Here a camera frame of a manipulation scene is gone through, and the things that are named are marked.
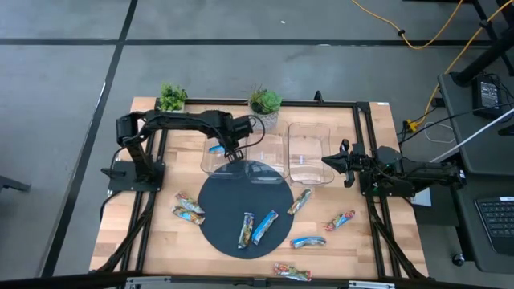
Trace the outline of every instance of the round mat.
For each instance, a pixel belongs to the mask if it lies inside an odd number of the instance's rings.
[[[246,161],[228,164],[228,168],[239,171]],[[271,175],[280,175],[265,164]],[[293,216],[287,213],[293,203],[292,193],[287,182],[280,184],[255,184],[246,174],[237,179],[209,177],[203,184],[198,203],[205,213],[205,221],[200,225],[209,243],[222,253],[236,258],[258,258],[272,252],[288,236]],[[259,245],[253,242],[245,249],[238,249],[239,234],[243,227],[244,213],[254,214],[252,233],[268,213],[274,210],[279,217],[273,222]]]

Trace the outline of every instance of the transparent container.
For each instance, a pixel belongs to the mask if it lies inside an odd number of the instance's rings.
[[[266,129],[261,142],[247,149],[245,170],[251,182],[279,184],[288,177],[288,129],[287,122],[278,120],[273,128]],[[254,127],[254,133],[247,138],[247,143],[254,144],[262,136],[263,130]]]
[[[301,185],[326,185],[334,180],[332,168],[321,161],[330,155],[330,127],[293,123],[289,126],[289,172]]]
[[[247,139],[239,140],[239,145],[243,146],[247,143]],[[243,155],[246,158],[246,149],[243,149]],[[216,138],[207,139],[203,144],[203,158],[200,164],[202,171],[209,174],[210,177],[218,178],[240,178],[245,174],[245,162],[238,161],[230,164],[222,147],[219,146]]]

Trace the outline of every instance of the white cable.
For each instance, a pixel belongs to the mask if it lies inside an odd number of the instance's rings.
[[[434,122],[431,122],[431,121],[429,121],[429,122],[425,123],[425,131],[424,131],[424,133],[425,133],[425,136],[426,136],[427,140],[429,140],[429,141],[431,141],[431,142],[441,143],[441,144],[451,144],[451,143],[455,140],[455,138],[453,138],[452,140],[432,140],[432,139],[428,136],[428,133],[426,133],[426,126],[427,126],[427,125],[430,125],[430,124],[433,124],[433,123],[434,123]],[[453,132],[453,128],[452,128],[451,126],[449,126],[449,125],[445,125],[445,124],[436,124],[436,125],[438,125],[438,126],[442,126],[442,127],[444,127],[444,128],[449,128],[449,129]]]
[[[438,161],[441,158],[445,157],[447,154],[451,153],[452,151],[454,151],[454,150],[460,148],[461,146],[465,145],[468,141],[472,140],[475,136],[478,136],[481,132],[483,132],[484,130],[490,128],[492,125],[494,125],[495,123],[499,122],[500,120],[502,120],[503,118],[507,117],[508,115],[510,115],[513,112],[514,112],[514,108],[509,110],[508,112],[505,112],[502,116],[498,117],[497,119],[492,121],[490,124],[488,124],[488,125],[484,126],[483,128],[481,128],[478,132],[473,133],[472,136],[468,137],[466,140],[464,140],[460,144],[457,144],[455,147],[451,148],[450,150],[448,150],[444,154],[440,155],[439,157],[436,157],[434,160],[432,160],[430,162]]]

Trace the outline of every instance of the concrete floor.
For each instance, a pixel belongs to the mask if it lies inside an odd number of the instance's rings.
[[[118,39],[129,3],[51,0],[43,5],[37,0],[4,0],[0,38]],[[455,7],[401,0],[360,3],[393,19],[410,39],[429,39]],[[495,9],[491,2],[483,4],[489,14]],[[477,24],[472,7],[464,6],[442,39],[468,39]],[[505,23],[495,25],[501,28]],[[147,0],[139,1],[128,38],[398,37],[349,0]],[[30,193],[4,190],[0,196],[0,279],[38,274],[114,48],[0,46],[0,120],[4,123],[0,174],[32,184]],[[402,120],[422,114],[437,75],[459,51],[458,47],[412,51],[405,47],[125,46],[55,273],[88,269],[108,184],[100,168],[108,166],[116,149],[114,120],[129,110],[134,96],[157,96],[163,81],[184,86],[191,98],[245,98],[253,85],[262,84],[285,99],[310,100],[319,89],[326,100],[390,102],[400,131]],[[455,70],[482,51],[470,49]],[[494,63],[488,71],[506,75],[502,63]],[[444,116],[441,109],[428,120]],[[435,128],[430,136],[448,140],[452,133]],[[404,146],[404,153],[430,160],[451,146],[418,136]],[[420,226],[419,231],[430,276],[437,280],[495,287],[509,287],[514,281],[510,275],[479,272],[473,263],[453,266],[450,256],[459,251],[455,230]]]

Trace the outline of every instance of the black keyboard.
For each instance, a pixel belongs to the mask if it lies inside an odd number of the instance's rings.
[[[493,250],[514,256],[514,197],[475,200]]]

